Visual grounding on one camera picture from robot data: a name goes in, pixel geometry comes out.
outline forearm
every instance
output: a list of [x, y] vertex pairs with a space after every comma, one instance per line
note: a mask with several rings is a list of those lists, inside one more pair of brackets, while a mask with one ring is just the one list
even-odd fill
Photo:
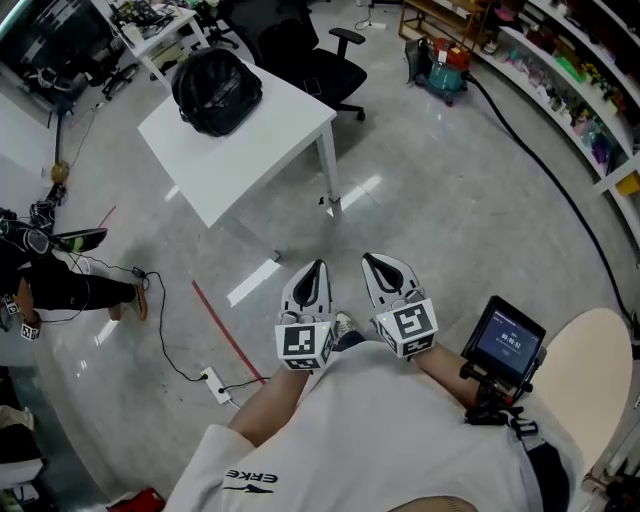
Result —
[[253, 395], [229, 423], [255, 447], [260, 446], [293, 416], [298, 399], [309, 379], [309, 372], [280, 368], [273, 377]]
[[466, 409], [477, 405], [479, 384], [473, 379], [462, 379], [460, 368], [467, 360], [454, 354], [439, 343], [414, 357], [420, 369], [445, 388]]

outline power strip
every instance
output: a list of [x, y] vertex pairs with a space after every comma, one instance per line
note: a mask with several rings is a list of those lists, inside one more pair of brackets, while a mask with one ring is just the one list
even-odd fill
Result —
[[224, 385], [222, 384], [222, 381], [218, 377], [216, 371], [211, 366], [205, 368], [200, 373], [200, 375], [207, 376], [207, 380], [205, 380], [205, 382], [207, 383], [207, 386], [209, 386], [209, 389], [213, 393], [213, 396], [216, 397], [216, 400], [219, 404], [226, 404], [227, 402], [231, 401], [231, 395], [229, 395], [229, 393], [227, 393], [226, 391], [220, 393], [220, 390], [224, 388]]

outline red object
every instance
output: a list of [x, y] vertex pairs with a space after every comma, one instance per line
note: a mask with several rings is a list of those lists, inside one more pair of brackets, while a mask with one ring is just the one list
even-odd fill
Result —
[[231, 344], [231, 346], [234, 348], [234, 350], [238, 353], [238, 356], [240, 356], [240, 359], [242, 359], [244, 364], [247, 365], [247, 368], [249, 368], [251, 373], [253, 373], [254, 377], [257, 380], [259, 380], [261, 384], [263, 384], [263, 385], [266, 384], [265, 380], [264, 380], [264, 377], [262, 377], [258, 373], [258, 370], [256, 370], [256, 367], [253, 366], [253, 364], [251, 364], [251, 361], [249, 361], [249, 358], [245, 355], [245, 353], [242, 351], [242, 349], [236, 343], [236, 340], [234, 340], [233, 336], [231, 336], [231, 334], [229, 334], [229, 331], [227, 331], [227, 328], [222, 323], [222, 320], [220, 320], [220, 317], [218, 317], [216, 312], [211, 307], [211, 304], [209, 304], [209, 301], [207, 300], [207, 297], [205, 297], [204, 293], [202, 292], [202, 290], [198, 286], [198, 283], [196, 283], [195, 280], [193, 280], [193, 281], [191, 281], [191, 284], [193, 285], [193, 289], [198, 294], [198, 297], [200, 297], [200, 300], [204, 304], [204, 307], [207, 308], [207, 311], [211, 315], [211, 318], [213, 318], [213, 321], [220, 328], [220, 330], [222, 331], [222, 334], [224, 334], [224, 337], [227, 338], [227, 341]]
[[433, 41], [436, 59], [440, 56], [440, 52], [447, 52], [447, 65], [460, 71], [469, 69], [469, 52], [459, 48], [456, 43], [449, 39], [440, 37]]
[[155, 489], [145, 489], [138, 494], [125, 494], [115, 503], [107, 505], [109, 512], [160, 512], [165, 502]]

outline black phone holder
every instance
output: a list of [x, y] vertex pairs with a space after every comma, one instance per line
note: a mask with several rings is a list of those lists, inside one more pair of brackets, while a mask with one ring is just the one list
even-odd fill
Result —
[[478, 406], [467, 411], [472, 425], [506, 425], [522, 407], [514, 404], [533, 390], [531, 379], [546, 355], [546, 331], [504, 299], [491, 297], [462, 351], [460, 377], [479, 382]]

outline black backpack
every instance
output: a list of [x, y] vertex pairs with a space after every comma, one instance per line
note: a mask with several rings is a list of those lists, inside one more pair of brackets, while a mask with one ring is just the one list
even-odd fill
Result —
[[231, 133], [262, 99], [262, 82], [227, 50], [194, 52], [173, 78], [182, 120], [200, 133]]

